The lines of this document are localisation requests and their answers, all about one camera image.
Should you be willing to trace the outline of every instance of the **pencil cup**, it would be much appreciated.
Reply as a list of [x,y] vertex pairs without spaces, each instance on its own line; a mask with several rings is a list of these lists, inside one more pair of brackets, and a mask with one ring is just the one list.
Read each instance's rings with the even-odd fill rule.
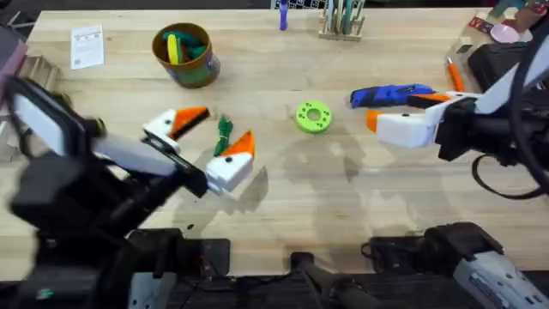
[[[205,52],[198,58],[183,64],[171,64],[168,57],[167,45],[163,40],[164,33],[169,31],[191,34],[206,46]],[[209,39],[208,33],[202,27],[193,23],[181,22],[164,27],[154,36],[153,53],[172,79],[184,88],[207,86],[220,73],[220,61],[214,55],[212,42]]]

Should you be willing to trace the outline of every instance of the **white paper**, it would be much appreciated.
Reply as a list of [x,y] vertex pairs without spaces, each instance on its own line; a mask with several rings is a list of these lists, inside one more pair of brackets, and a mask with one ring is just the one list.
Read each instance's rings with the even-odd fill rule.
[[78,70],[102,65],[104,62],[103,27],[97,25],[72,29],[70,35],[70,68]]

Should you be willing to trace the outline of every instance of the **wooden tabletop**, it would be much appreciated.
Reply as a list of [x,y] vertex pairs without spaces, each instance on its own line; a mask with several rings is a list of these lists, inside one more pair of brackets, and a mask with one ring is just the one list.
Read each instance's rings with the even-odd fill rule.
[[[144,224],[180,227],[191,238],[228,238],[233,275],[283,273],[292,251],[311,251],[334,270],[369,271],[359,248],[370,237],[455,221],[481,225],[518,267],[549,269],[546,200],[513,202],[482,190],[470,172],[477,154],[450,163],[437,158],[437,147],[381,144],[365,128],[365,111],[346,104],[357,88],[420,82],[451,89],[444,55],[474,10],[365,13],[364,37],[353,43],[319,39],[319,12],[312,10],[290,11],[285,32],[278,31],[274,10],[43,12],[29,45],[31,54],[61,68],[57,87],[75,109],[103,118],[109,131],[138,138],[142,124],[167,108],[209,107],[213,117],[180,141],[182,156],[199,167],[212,157],[221,114],[235,123],[233,137],[254,131],[254,172],[234,198],[196,199],[181,190]],[[206,88],[178,87],[151,53],[155,33],[177,21],[197,23],[210,34],[221,74]],[[71,70],[70,29],[96,24],[105,32],[105,65]],[[313,136],[296,127],[294,109],[305,100],[332,109],[335,120],[326,133]],[[6,200],[22,165],[0,166]],[[480,172],[511,192],[533,185],[520,167],[488,161]],[[2,211],[0,278],[22,277],[33,230]]]

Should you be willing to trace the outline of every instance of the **green tape roll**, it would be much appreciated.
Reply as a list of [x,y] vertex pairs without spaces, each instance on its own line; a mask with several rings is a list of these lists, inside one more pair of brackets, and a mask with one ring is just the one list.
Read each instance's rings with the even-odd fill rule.
[[317,134],[328,129],[332,123],[332,112],[322,102],[306,101],[295,112],[298,127],[307,133]]

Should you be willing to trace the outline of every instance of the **orange handle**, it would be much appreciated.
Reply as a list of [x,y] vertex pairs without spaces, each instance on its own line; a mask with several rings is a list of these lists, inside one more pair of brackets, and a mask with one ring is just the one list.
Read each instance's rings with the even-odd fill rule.
[[448,64],[448,71],[450,76],[452,76],[452,82],[454,82],[454,89],[459,92],[465,91],[463,88],[463,81],[460,77],[460,73],[457,71],[455,64]]

